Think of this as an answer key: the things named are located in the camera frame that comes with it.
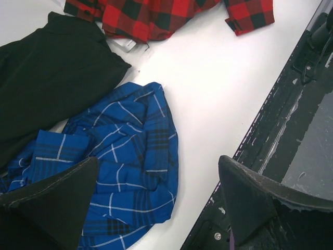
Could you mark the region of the blue checked shirt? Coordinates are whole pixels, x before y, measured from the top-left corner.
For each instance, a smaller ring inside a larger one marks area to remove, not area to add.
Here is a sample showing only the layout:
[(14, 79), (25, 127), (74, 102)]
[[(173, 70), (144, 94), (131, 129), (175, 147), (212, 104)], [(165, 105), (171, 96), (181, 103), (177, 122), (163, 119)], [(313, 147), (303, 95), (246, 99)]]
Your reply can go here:
[(178, 189), (178, 137), (163, 87), (126, 83), (68, 120), (40, 130), (8, 164), (5, 194), (95, 157), (99, 174), (79, 249), (127, 249), (170, 219)]

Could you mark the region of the red black plaid shirt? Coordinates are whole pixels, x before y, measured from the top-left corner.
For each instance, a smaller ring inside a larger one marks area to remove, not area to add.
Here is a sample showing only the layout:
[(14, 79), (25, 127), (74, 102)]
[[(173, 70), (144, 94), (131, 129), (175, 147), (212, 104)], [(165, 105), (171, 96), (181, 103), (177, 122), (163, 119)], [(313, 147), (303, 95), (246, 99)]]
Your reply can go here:
[[(64, 12), (90, 22), (101, 22), (113, 39), (137, 43), (170, 38), (195, 15), (220, 4), (219, 0), (67, 0)], [(273, 24), (273, 1), (224, 1), (225, 22), (237, 35)]]

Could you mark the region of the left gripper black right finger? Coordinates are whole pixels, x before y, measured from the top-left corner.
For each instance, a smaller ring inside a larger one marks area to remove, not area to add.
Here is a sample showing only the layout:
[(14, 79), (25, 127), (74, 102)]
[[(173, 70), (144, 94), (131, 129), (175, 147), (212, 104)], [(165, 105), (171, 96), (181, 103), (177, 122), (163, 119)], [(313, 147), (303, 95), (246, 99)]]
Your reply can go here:
[(332, 201), (219, 158), (231, 249), (332, 249)]

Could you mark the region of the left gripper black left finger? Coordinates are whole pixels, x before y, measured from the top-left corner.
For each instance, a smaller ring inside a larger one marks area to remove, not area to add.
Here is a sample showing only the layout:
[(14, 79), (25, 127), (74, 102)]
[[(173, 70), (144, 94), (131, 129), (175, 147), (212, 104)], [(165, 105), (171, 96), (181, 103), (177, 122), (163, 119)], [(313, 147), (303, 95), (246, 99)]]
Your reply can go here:
[(77, 249), (99, 173), (95, 157), (1, 195), (1, 249)]

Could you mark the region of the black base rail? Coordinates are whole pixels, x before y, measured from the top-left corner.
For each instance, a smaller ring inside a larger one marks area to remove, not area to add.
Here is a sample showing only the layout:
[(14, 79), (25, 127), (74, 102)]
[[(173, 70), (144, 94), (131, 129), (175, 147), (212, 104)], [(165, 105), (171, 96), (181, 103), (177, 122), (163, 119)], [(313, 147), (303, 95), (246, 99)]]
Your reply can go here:
[[(326, 21), (322, 1), (232, 158), (302, 193), (332, 201), (332, 37), (321, 51), (310, 36)], [(221, 183), (183, 249), (231, 249)]]

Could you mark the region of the black shirt on table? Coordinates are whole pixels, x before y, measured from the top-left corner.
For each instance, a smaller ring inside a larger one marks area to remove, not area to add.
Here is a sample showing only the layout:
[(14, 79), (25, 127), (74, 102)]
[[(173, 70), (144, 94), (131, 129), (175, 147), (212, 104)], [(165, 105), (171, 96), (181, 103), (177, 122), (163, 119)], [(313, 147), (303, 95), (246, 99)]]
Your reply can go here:
[(1, 167), (39, 130), (87, 109), (113, 90), (130, 64), (97, 24), (50, 12), (47, 24), (1, 47)]

